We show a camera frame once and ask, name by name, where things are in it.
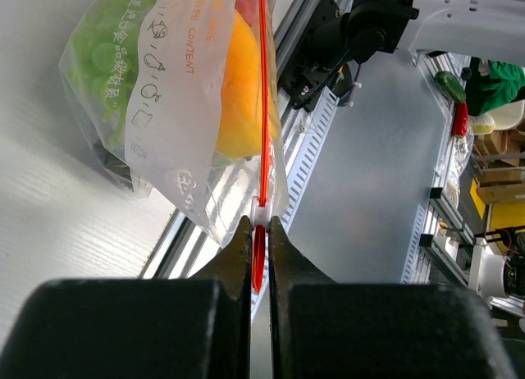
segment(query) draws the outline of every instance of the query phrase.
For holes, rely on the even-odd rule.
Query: red plastic strip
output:
[[[263,287],[264,258],[266,256],[266,231],[263,226],[255,227],[252,252],[252,287],[259,294]]]
[[[268,42],[267,42],[266,0],[259,0],[259,37],[261,42],[261,94],[262,94],[262,148],[259,207],[265,207],[268,197],[268,178],[270,174],[270,135],[268,132],[268,102],[270,101]],[[266,230],[264,226],[255,227],[252,251],[252,287],[259,294],[263,287],[264,258],[266,256]]]
[[[259,207],[265,207],[268,197],[268,177],[270,174],[270,134],[268,132],[268,103],[270,85],[268,82],[268,41],[266,0],[259,0],[259,30],[261,41],[261,86],[262,86],[262,152],[261,152],[261,189]]]

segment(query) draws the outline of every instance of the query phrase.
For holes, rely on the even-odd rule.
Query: cardboard box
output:
[[[525,183],[478,187],[477,194],[485,204],[525,203]]]
[[[484,172],[479,177],[480,186],[521,184],[525,173],[521,170]]]
[[[517,143],[520,148],[525,148],[525,132],[520,130],[513,130],[509,134],[509,140]]]
[[[490,155],[488,148],[485,145],[484,135],[477,135],[474,138],[474,152],[481,156]]]
[[[482,138],[486,151],[489,154],[499,155],[505,152],[506,148],[503,148],[503,132],[493,131],[489,135],[483,135]]]
[[[509,140],[509,145],[507,146],[507,154],[509,153],[516,153],[516,154],[520,154],[522,152],[521,150],[521,146],[519,145],[519,143],[517,143],[516,141],[513,141],[513,140]],[[501,160],[503,163],[507,163],[509,164],[510,166],[514,166],[514,167],[519,167],[519,159],[505,159],[505,160]]]

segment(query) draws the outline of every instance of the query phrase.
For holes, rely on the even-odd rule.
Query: red object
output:
[[[252,251],[252,287],[259,294],[263,286],[264,258],[266,257],[266,230],[262,226],[255,227]]]
[[[456,104],[454,124],[452,125],[452,135],[454,137],[464,137],[468,129],[468,108],[466,103]]]
[[[257,18],[257,0],[237,0],[235,9],[242,15],[248,25],[253,26]]]
[[[262,77],[262,152],[259,207],[265,207],[268,197],[268,177],[270,174],[270,135],[268,132],[268,102],[270,101],[270,83],[267,43],[266,0],[259,0],[259,37],[261,41],[261,77]],[[266,230],[263,226],[255,227],[252,252],[252,286],[258,294],[263,286],[264,258],[266,256]]]

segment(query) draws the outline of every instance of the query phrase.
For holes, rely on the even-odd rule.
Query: white label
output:
[[[157,0],[126,113],[126,163],[201,226],[234,10],[235,0]]]

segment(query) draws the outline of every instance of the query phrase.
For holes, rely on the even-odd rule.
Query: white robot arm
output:
[[[398,48],[460,53],[525,66],[525,2],[414,0]]]

